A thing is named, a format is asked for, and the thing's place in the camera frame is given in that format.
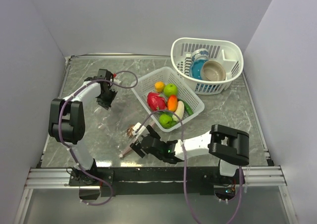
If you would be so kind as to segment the green fake apple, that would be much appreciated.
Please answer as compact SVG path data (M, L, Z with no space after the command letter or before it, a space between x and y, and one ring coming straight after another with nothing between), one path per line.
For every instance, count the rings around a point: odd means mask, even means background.
M175 84L170 83L170 84L165 85L165 87L163 89L163 93L167 98L169 98L171 95L177 96L178 88Z
M159 123L164 129L173 127L173 118L165 113L162 113L159 117Z

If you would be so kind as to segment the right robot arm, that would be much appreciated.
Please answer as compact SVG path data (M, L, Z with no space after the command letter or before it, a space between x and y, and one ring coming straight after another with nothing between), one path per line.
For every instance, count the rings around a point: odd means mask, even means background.
M229 183L238 167L249 165L249 134L228 126L215 124L211 130L185 140L162 141L158 133L150 126L137 123L132 134L136 141L130 148L141 158L150 154L158 160L176 164L189 158L206 154L219 158L217 179Z

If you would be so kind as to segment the clear zip top bag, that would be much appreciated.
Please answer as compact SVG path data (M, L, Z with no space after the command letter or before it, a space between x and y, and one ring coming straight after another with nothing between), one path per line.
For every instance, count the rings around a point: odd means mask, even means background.
M123 160L137 140L133 128L147 114L137 102L115 102L108 110L98 106L94 110L95 130L92 133L91 152L97 161Z

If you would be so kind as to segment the red fake mango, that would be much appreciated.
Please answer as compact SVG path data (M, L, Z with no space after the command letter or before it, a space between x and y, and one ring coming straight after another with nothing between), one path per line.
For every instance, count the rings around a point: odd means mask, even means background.
M167 109L171 112L177 110L178 106L178 98L176 95L171 95L167 100Z

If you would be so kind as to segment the orange fake fruit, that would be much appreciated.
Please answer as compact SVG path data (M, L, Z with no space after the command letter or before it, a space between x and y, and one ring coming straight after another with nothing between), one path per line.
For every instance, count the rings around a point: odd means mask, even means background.
M162 93L165 88L165 84L162 81L158 81L155 83L155 91L157 93Z

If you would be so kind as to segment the red fake dragon fruit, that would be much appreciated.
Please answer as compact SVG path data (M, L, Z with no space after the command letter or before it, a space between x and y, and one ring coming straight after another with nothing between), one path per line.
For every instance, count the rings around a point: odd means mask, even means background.
M148 93L147 104L152 111L167 109L165 98L162 97L159 93Z

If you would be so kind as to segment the brown fake mushroom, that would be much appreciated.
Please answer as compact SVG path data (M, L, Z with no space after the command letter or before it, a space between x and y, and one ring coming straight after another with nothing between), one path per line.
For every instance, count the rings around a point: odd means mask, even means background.
M128 129L127 129L127 132L126 132L126 134L127 134L127 136L129 137L129 138L131 138L131 137L133 137L134 136L134 134L133 134L133 132L134 132L134 125L132 125L132 126L130 126L130 127L128 127Z

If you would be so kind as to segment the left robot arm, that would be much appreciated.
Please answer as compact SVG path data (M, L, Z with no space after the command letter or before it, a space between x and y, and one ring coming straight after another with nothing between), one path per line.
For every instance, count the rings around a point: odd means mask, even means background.
M79 89L63 99L53 99L50 105L49 136L70 152L75 161L74 176L87 185L95 184L100 178L96 161L83 143L86 128L84 106L96 100L100 107L111 108L117 94L112 88L115 77L115 73L99 69L97 75L85 79Z

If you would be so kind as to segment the green fake leafy vegetable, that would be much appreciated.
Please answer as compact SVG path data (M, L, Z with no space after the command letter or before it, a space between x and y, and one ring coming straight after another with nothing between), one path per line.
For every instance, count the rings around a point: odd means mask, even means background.
M194 112L191 109L191 107L185 101L182 101L182 102L184 104L184 109L185 109L186 113L188 114L188 116L193 115Z

